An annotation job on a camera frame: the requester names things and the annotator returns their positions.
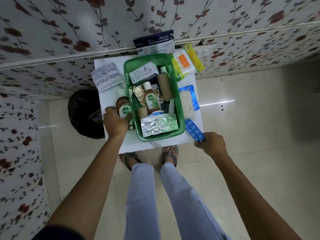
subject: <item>black trash bag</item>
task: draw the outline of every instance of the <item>black trash bag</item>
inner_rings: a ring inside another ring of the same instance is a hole
[[[79,134],[92,139],[105,138],[97,90],[75,92],[69,99],[68,113],[72,126]]]

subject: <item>forearm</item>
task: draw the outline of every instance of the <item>forearm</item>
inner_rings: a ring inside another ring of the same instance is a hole
[[[229,156],[215,159],[251,240],[300,239],[259,194]]]
[[[47,226],[66,226],[87,240],[94,238],[122,142],[122,137],[107,140]]]

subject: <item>blue blister pack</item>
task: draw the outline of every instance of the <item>blue blister pack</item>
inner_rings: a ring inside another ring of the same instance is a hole
[[[202,141],[205,139],[205,135],[199,130],[199,128],[195,125],[195,123],[187,119],[185,120],[186,123],[186,131],[190,134],[190,136],[195,140],[195,141]]]
[[[189,86],[186,86],[186,87],[183,87],[183,88],[179,88],[179,92],[181,92],[181,91],[190,91],[193,110],[196,111],[196,110],[200,109],[200,106],[198,104],[196,93],[195,93],[195,89],[193,88],[193,85],[189,85]]]

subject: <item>leg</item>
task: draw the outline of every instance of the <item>leg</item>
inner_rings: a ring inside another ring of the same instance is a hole
[[[132,173],[123,239],[160,240],[153,167],[134,158],[129,158],[128,165]]]
[[[162,184],[169,196],[181,239],[230,239],[192,186],[182,177],[167,157],[160,171]]]

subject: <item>sandal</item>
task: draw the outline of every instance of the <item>sandal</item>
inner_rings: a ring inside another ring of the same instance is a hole
[[[174,166],[177,167],[177,163],[178,163],[178,160],[176,158],[176,156],[172,153],[171,151],[171,148],[174,148],[177,152],[177,157],[178,157],[178,154],[179,154],[179,149],[178,149],[178,146],[177,145],[171,145],[169,147],[169,150],[167,152],[165,152],[165,149],[163,148],[163,157],[162,157],[162,165],[165,163],[165,159],[166,157],[171,157],[173,162],[174,162]]]
[[[131,168],[129,167],[129,163],[128,163],[130,157],[136,159],[138,163],[142,163],[142,161],[139,159],[138,155],[135,152],[127,152],[127,153],[123,153],[123,155],[124,155],[124,160],[122,160],[121,157],[120,157],[120,160],[130,171],[131,171]]]

